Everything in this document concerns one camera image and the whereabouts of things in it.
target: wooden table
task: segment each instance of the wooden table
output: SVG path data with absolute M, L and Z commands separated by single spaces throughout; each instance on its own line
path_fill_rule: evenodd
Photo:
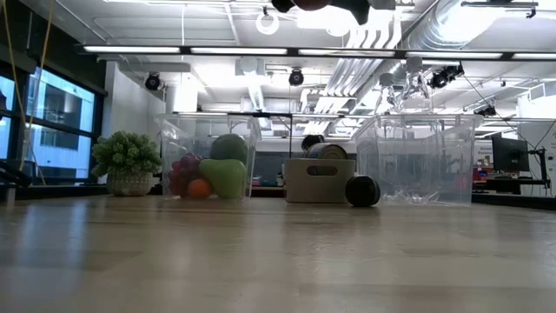
M 0 312 L 554 312 L 556 216 L 85 197 L 0 211 Z

